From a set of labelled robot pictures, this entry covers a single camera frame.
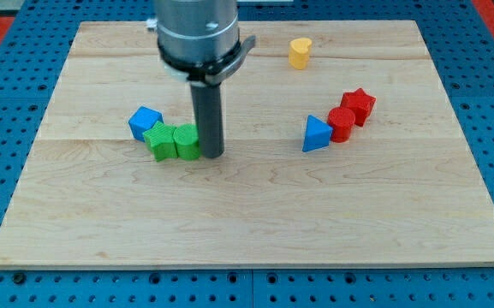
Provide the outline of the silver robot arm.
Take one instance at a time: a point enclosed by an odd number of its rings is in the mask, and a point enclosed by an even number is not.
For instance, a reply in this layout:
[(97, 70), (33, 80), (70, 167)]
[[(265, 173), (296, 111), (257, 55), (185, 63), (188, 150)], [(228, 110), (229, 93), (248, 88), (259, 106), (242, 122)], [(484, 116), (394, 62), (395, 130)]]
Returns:
[(218, 86), (256, 45), (240, 39), (236, 0), (154, 0), (159, 54), (191, 83)]

